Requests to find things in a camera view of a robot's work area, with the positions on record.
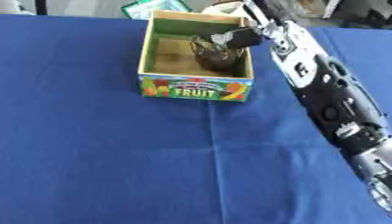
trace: fruit box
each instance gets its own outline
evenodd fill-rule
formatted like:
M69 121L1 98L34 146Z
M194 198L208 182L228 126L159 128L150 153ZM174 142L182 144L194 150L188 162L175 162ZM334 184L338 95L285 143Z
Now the fruit box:
M206 70L196 61L191 36L223 33L244 18L155 10L144 38L138 75L142 94L151 97L245 102L253 83L247 48L232 71Z

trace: green object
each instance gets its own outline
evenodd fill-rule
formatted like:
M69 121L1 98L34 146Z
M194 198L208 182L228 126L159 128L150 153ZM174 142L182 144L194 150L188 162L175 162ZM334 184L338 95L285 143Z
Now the green object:
M250 51L239 58L234 69L214 72L203 69L194 57L191 36L223 33L239 27L231 17L156 11L144 40L138 76L142 95L245 102L253 84Z
M134 19L149 19L153 10L192 11L181 0L138 0L122 7L122 12Z

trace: fruit illustration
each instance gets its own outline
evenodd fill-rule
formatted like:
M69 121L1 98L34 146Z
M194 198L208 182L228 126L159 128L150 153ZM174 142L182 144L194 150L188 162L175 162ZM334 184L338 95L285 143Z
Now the fruit illustration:
M226 90L227 90L228 92L234 93L234 92L237 92L237 91L240 89L240 87L241 87L241 84L240 84L240 83L238 83L238 82L233 82L233 83L229 83L229 84L226 86Z
M157 90L154 89L154 88L152 88L152 87L146 87L146 88L144 89L144 92L145 92L145 94L148 95L148 96L154 96L154 95L157 94Z
M236 98L235 98L236 100L243 100L243 94L239 94Z
M169 88L166 86L160 86L157 88L157 91L162 94L162 96L169 96Z
M236 91L234 91L234 92L230 91L232 94L223 96L222 98L220 98L221 100L223 100L223 101L231 101L233 99L236 99L236 100L242 100L243 99L243 97L244 97L243 94L245 93L245 91L247 91L248 86L246 84L240 84L240 83L236 83L235 84L235 83L228 84L227 88L230 88L230 90L234 90L234 89L236 89L238 87L238 89Z
M151 78L145 77L142 82L143 92L148 96L154 96L158 93L157 87Z
M168 80L154 80L154 84L157 88L161 87L161 86L167 87L167 86L169 86L169 81Z
M169 88L166 86L160 86L157 88L158 92L169 92Z

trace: robotic arm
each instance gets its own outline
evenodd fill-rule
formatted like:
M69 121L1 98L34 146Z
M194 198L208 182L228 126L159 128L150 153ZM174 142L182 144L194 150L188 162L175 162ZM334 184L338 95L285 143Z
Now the robotic arm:
M208 37L214 51L241 49L260 44L261 37L269 39L273 60L308 116L339 148L374 200L392 214L392 132L386 115L357 78L328 56L306 29L292 21L268 19L251 0L244 2L251 26Z

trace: blue tablecloth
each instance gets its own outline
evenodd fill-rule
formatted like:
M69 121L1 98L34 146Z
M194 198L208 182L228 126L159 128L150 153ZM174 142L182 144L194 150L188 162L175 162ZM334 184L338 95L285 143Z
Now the blue tablecloth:
M0 16L1 224L384 224L267 45L246 103L143 98L146 22ZM315 37L392 111L390 31Z

